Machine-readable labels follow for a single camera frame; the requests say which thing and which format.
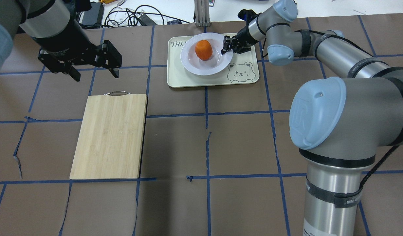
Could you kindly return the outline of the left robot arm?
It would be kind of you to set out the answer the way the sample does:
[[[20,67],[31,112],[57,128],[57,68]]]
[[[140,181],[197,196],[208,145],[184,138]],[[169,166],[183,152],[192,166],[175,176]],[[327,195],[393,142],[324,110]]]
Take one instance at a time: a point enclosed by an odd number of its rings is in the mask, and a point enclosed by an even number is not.
[[[21,28],[41,50],[38,55],[52,73],[64,73],[79,82],[75,65],[105,68],[119,77],[122,55],[108,40],[94,45],[75,14],[91,9],[89,0],[0,0],[0,70]]]

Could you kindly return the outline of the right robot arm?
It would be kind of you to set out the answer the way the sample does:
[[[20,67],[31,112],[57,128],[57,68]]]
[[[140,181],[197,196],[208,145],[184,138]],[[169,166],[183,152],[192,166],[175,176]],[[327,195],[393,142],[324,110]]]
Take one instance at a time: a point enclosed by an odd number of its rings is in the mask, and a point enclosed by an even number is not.
[[[293,0],[261,13],[225,36],[222,54],[242,54],[264,40],[268,61],[284,66],[315,57],[336,77],[306,82],[294,96],[290,137],[307,160],[304,236],[352,236],[364,184],[403,145],[403,67],[389,66],[340,31],[293,31]]]

